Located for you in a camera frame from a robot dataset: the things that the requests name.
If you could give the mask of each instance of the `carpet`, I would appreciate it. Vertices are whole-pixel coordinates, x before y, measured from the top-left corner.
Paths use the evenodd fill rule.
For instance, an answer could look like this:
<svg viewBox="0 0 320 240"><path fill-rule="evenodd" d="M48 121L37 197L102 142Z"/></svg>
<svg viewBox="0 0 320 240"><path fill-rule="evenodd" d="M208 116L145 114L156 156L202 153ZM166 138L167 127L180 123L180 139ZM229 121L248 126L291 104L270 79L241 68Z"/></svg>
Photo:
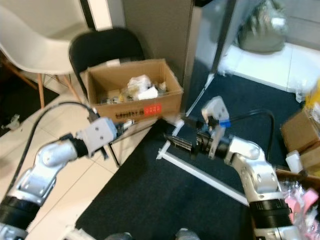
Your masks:
<svg viewBox="0 0 320 240"><path fill-rule="evenodd" d="M284 164L280 125L299 108L294 95L232 76L217 76L192 111L201 116L201 107L220 95L230 115L252 109L270 109L276 118L276 133L271 163ZM149 133L96 196L76 222L97 240L118 232L130 232L137 240L169 240L182 227L195 231L202 240L253 239L249 209L164 159L156 160L173 126L158 120ZM252 140L266 149L269 122L255 117L235 123L229 133ZM194 139L196 131L184 126L178 134ZM209 160L170 147L169 153L192 163L205 172L242 191L236 171L223 161Z"/></svg>
<svg viewBox="0 0 320 240"><path fill-rule="evenodd" d="M43 88L43 95L46 105L59 96L46 87ZM20 115L19 121L22 123L40 108L39 91L17 76L13 75L0 83L0 126L10 122L15 114ZM0 137L9 131L8 128L0 127Z"/></svg>

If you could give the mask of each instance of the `black cable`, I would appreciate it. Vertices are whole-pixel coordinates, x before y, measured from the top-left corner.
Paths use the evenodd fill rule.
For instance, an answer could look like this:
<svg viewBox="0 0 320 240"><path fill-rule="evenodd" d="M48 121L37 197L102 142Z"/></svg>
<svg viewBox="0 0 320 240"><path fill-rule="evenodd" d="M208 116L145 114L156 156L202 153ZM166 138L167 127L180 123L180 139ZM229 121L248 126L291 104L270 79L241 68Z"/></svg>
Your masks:
<svg viewBox="0 0 320 240"><path fill-rule="evenodd" d="M43 111L43 113L41 113L40 116L37 118L37 120L35 121L35 123L33 124L33 127L32 127L32 129L31 129L29 138L28 138L28 140L27 140L27 142L26 142L26 145L25 145L24 151L23 151L23 153L22 153L22 156L21 156L20 162L19 162L19 164L18 164L18 167L17 167L17 169L16 169L16 171L15 171L15 173L14 173L14 175L13 175L13 178L12 178L12 180L11 180L11 182L10 182L10 185L9 185L9 187L8 187L6 193L5 193L6 195L8 194L8 192L10 191L10 189L14 186L14 184L15 184L15 182L16 182L16 180L17 180L17 177L18 177L18 175L19 175L19 173L20 173L20 170L21 170L21 168L22 168L22 166L23 166L23 164L24 164L25 158L26 158L26 156L27 156L27 153L28 153L29 148L30 148L30 145L31 145L32 138L34 137L36 128L37 128L40 120L43 118L44 115L46 115L46 113L48 113L48 112L51 111L52 109L55 109L55 108L57 108L57 107L60 107L61 105L66 105L66 104L78 105L78 106L81 106L81 107L87 109L88 112L90 112L90 113L97 114L91 107L89 107L89 106L87 106L87 105L85 105L85 104L83 104L83 103L76 102L76 101L63 101L63 102L59 102L58 104L53 105L53 106L49 107L48 109L45 109L45 110Z"/></svg>
<svg viewBox="0 0 320 240"><path fill-rule="evenodd" d="M274 132L275 132L275 117L274 117L273 113L267 109L256 109L256 110L251 110L251 111L249 111L245 114L239 115L239 116L230 117L229 120L230 120L230 122L236 122L236 121L239 121L242 119L250 118L255 115L267 115L271 121L271 129L270 129L268 147L266 150L266 161L269 162L270 152L271 152L271 147L272 147Z"/></svg>

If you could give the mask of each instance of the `black chair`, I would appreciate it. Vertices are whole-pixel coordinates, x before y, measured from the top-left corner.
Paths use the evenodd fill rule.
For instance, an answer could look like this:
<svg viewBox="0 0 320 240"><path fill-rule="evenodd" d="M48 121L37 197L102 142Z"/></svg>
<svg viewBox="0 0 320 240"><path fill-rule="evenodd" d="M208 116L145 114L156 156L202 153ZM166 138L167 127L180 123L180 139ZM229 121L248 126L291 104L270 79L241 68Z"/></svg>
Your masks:
<svg viewBox="0 0 320 240"><path fill-rule="evenodd" d="M137 37L124 28L92 31L77 36L71 43L69 59L84 96L88 92L80 73L110 60L144 60L144 52Z"/></svg>

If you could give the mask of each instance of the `robotic arm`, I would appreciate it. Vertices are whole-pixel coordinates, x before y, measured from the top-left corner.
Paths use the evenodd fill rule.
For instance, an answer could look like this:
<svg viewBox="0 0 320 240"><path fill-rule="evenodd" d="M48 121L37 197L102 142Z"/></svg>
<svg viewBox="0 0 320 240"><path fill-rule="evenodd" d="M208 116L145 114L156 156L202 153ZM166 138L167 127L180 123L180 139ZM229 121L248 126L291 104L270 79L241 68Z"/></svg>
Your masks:
<svg viewBox="0 0 320 240"><path fill-rule="evenodd" d="M0 204L0 240L24 240L28 226L54 188L60 170L78 158L92 157L116 139L117 133L113 122L101 117L75 137L68 134L44 145L37 152L33 167L21 176Z"/></svg>
<svg viewBox="0 0 320 240"><path fill-rule="evenodd" d="M298 228L292 225L291 209L285 203L277 175L266 161L257 144L236 136L224 137L229 125L229 114L221 97L215 97L202 109L205 123L185 119L186 123L201 129L197 132L196 146L175 136L166 138L176 147L195 156L208 155L223 159L240 176L245 197L249 203L257 240L302 240Z"/></svg>

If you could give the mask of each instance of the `white chair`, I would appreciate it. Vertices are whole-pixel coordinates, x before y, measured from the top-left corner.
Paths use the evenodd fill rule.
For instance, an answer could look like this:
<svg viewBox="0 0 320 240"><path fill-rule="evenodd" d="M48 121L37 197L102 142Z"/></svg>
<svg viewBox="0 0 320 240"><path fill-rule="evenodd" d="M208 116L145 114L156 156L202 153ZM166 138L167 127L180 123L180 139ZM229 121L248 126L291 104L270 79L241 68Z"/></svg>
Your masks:
<svg viewBox="0 0 320 240"><path fill-rule="evenodd" d="M37 73L41 108L45 107L42 74L63 75L63 81L81 102L66 75L73 72L69 61L69 41L44 37L18 16L0 5L0 49L19 69Z"/></svg>

